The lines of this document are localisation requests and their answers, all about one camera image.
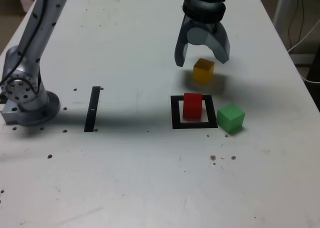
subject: cable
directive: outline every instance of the cable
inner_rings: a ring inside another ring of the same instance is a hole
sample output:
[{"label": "cable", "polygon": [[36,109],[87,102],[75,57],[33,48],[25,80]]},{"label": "cable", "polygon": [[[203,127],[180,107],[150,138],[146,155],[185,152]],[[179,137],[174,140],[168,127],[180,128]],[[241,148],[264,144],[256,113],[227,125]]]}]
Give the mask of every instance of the cable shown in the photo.
[{"label": "cable", "polygon": [[[294,47],[292,47],[291,49],[289,49],[287,52],[289,53],[290,51],[292,51],[296,46],[298,46],[301,42],[304,41],[305,38],[307,38],[307,36],[317,27],[317,25],[319,24],[320,20],[318,20],[318,22],[312,27],[312,29],[308,32],[308,34],[305,35],[305,37],[302,38],[302,40],[300,40]],[[302,80],[304,80],[305,82],[311,83],[311,84],[320,84],[320,81],[311,81],[308,80],[306,78],[304,78],[302,75],[300,75]]]},{"label": "cable", "polygon": [[305,24],[305,4],[304,0],[301,0],[301,5],[302,5],[302,22],[301,22],[301,27],[300,27],[300,32],[299,32],[299,37],[296,43],[299,43],[300,38],[301,38],[301,33]]},{"label": "cable", "polygon": [[311,80],[308,80],[306,78],[304,78],[302,75],[300,75],[302,80],[304,80],[305,82],[309,82],[311,84],[320,84],[320,81],[311,81]]},{"label": "cable", "polygon": [[291,18],[291,21],[290,21],[290,24],[289,24],[289,27],[288,27],[288,38],[289,38],[289,43],[290,43],[290,48],[292,47],[292,41],[291,41],[291,37],[290,37],[290,29],[291,29],[291,25],[297,15],[297,12],[298,12],[298,9],[299,9],[299,1],[300,0],[297,0],[297,4],[296,4],[296,8],[295,8],[295,11],[294,11],[294,14]]},{"label": "cable", "polygon": [[295,44],[295,46],[293,46],[292,48],[290,48],[287,52],[289,53],[290,51],[292,51],[296,46],[298,46],[301,42],[304,41],[305,38],[307,38],[308,35],[310,35],[310,33],[316,28],[316,26],[319,24],[320,20],[318,20],[318,22],[314,25],[314,27],[312,27],[312,29],[308,32],[308,34],[305,35],[305,37],[302,38],[302,40],[300,40],[297,44]]},{"label": "cable", "polygon": [[[41,22],[42,22],[42,20],[43,20],[43,17],[44,17],[45,11],[46,11],[47,1],[48,1],[48,0],[43,0],[42,9],[41,9],[41,15],[40,15],[40,18],[39,18],[39,22],[38,22],[38,24],[36,25],[36,27],[35,27],[32,35],[31,35],[30,39],[28,40],[28,42],[27,42],[27,44],[26,44],[26,46],[25,46],[25,48],[24,48],[24,50],[23,50],[23,52],[21,53],[20,59],[19,59],[18,62],[15,64],[15,66],[10,70],[10,72],[0,81],[0,86],[2,86],[2,85],[5,83],[5,81],[15,72],[15,70],[18,68],[18,66],[19,66],[20,63],[22,62],[23,58],[25,57],[25,55],[26,55],[26,53],[27,53],[27,51],[28,51],[28,48],[29,48],[31,42],[32,42],[33,39],[35,38],[35,36],[36,36],[36,34],[37,34],[37,32],[38,32],[38,30],[39,30],[39,28],[40,28]],[[38,92],[37,92],[37,93],[34,91],[33,86],[31,86],[30,88],[33,90],[33,92],[34,92],[36,95],[39,93],[39,86],[38,86]]]}]

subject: robotic arm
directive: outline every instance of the robotic arm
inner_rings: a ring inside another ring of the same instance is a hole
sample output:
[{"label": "robotic arm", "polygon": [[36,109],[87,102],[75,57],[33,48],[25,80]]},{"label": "robotic arm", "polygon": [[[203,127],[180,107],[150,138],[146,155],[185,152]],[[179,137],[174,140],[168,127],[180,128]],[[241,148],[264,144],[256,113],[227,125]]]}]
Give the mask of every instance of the robotic arm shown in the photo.
[{"label": "robotic arm", "polygon": [[[60,109],[59,98],[46,91],[41,80],[40,59],[67,0],[37,0],[18,46],[5,57],[0,87],[8,101],[2,110],[5,122],[35,126],[53,118]],[[185,61],[188,43],[206,45],[215,57],[229,59],[229,40],[220,23],[225,0],[184,0],[182,26],[174,58]]]},{"label": "robotic arm", "polygon": [[8,101],[2,111],[7,124],[35,126],[53,118],[59,98],[46,91],[40,59],[67,0],[37,0],[18,46],[5,57],[2,81]]}]

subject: cube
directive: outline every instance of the cube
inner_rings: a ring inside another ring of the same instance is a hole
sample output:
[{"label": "cube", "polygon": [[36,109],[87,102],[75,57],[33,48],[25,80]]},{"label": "cube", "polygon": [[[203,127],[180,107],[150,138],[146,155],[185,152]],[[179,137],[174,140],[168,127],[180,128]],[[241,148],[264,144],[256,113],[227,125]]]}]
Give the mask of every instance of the cube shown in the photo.
[{"label": "cube", "polygon": [[202,94],[184,93],[182,117],[188,119],[201,119],[202,113]]},{"label": "cube", "polygon": [[229,134],[240,129],[244,119],[245,112],[233,103],[219,109],[216,115],[216,123]]},{"label": "cube", "polygon": [[215,63],[200,58],[193,66],[193,80],[199,83],[208,84],[214,73]]}]

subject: black bar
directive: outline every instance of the black bar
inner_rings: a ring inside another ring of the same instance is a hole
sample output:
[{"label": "black bar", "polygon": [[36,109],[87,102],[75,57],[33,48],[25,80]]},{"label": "black bar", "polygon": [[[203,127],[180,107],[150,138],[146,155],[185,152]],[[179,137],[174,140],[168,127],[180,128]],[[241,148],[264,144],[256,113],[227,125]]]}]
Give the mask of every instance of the black bar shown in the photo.
[{"label": "black bar", "polygon": [[100,86],[93,86],[91,91],[88,112],[86,114],[84,132],[94,132],[99,95],[100,95]]}]

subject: yellow cube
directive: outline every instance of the yellow cube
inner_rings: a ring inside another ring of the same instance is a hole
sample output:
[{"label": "yellow cube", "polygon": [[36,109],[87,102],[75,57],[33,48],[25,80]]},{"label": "yellow cube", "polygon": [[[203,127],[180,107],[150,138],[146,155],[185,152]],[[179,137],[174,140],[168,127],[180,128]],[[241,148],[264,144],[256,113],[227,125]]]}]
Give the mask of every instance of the yellow cube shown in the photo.
[{"label": "yellow cube", "polygon": [[214,74],[215,63],[213,61],[200,58],[193,66],[193,80],[203,84],[208,84]]}]

